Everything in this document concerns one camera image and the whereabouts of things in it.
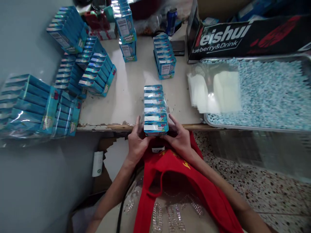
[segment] blue drink can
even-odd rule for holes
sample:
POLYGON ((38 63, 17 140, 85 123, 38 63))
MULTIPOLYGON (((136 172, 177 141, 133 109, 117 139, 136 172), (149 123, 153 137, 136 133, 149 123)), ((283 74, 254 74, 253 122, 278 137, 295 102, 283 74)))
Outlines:
POLYGON ((175 21, 177 19, 177 8, 172 8, 167 12, 167 27, 165 33, 169 36, 175 33, 175 21))

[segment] black cable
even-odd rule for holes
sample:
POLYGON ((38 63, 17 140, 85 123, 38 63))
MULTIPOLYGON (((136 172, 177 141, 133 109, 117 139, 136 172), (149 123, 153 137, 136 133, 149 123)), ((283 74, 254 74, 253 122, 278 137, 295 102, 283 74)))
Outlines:
POLYGON ((133 184, 133 182, 135 180, 136 173, 137 173, 137 169, 135 169, 133 174, 132 174, 132 177, 131 177, 132 181, 130 180, 129 187, 126 189, 126 192, 125 192, 124 197, 123 197, 122 202, 121 202, 120 211, 119 211, 119 217, 118 217, 118 224, 117 224, 117 233, 120 233, 121 217, 122 217, 122 210, 123 210, 124 201, 126 199, 127 192, 129 191, 130 187, 132 186, 132 184, 133 184))

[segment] person's left hand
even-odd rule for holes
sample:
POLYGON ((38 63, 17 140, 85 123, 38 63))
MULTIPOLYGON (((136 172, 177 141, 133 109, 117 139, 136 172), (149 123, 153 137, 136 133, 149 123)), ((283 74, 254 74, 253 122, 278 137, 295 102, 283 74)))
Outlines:
POLYGON ((140 116, 136 118, 134 128, 128 136, 129 154, 127 156, 127 160, 129 160, 129 162, 133 163, 134 165, 136 165, 140 161, 146 149, 148 148, 149 142, 155 138, 155 136, 148 136, 144 139, 141 139, 139 137, 139 120, 140 116))

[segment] cardboard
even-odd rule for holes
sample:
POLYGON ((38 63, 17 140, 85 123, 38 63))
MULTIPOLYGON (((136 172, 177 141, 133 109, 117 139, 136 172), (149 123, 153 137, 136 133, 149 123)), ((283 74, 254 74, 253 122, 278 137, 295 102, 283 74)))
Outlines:
POLYGON ((204 25, 207 17, 224 22, 247 4, 194 0, 186 31, 188 63, 208 57, 245 57, 305 52, 311 49, 311 15, 204 25))

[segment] wooden table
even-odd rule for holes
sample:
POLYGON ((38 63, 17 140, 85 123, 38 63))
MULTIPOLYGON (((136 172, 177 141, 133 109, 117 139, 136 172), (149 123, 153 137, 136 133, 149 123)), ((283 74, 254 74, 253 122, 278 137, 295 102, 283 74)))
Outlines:
MULTIPOLYGON (((172 40, 184 40, 186 26, 183 25, 172 40)), ((78 130, 84 131, 127 131, 132 130, 135 119, 143 115, 144 86, 162 84, 170 112, 188 130, 218 130, 201 123, 203 114, 191 106, 186 56, 176 57, 175 76, 159 80, 153 55, 153 39, 138 37, 136 54, 138 61, 125 63, 118 40, 102 41, 117 74, 107 97, 91 94, 83 101, 78 130)))

